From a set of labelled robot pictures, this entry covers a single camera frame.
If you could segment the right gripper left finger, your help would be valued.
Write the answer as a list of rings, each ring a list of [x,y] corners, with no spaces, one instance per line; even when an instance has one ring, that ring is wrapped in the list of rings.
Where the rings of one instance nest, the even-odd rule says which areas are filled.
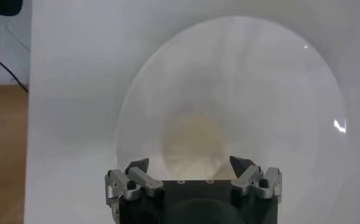
[[[164,182],[147,174],[149,159],[132,161],[125,171],[109,170],[105,175],[105,197],[108,206],[115,206],[119,199],[136,201],[145,195],[151,198],[164,197]]]

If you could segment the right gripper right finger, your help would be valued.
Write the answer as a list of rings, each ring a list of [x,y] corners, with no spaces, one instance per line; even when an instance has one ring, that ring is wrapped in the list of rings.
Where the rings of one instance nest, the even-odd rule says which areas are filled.
[[[229,157],[230,165],[235,173],[236,179],[230,182],[231,186],[239,192],[240,196],[253,193],[260,199],[282,199],[282,173],[280,169],[269,167],[264,172],[252,160]]]

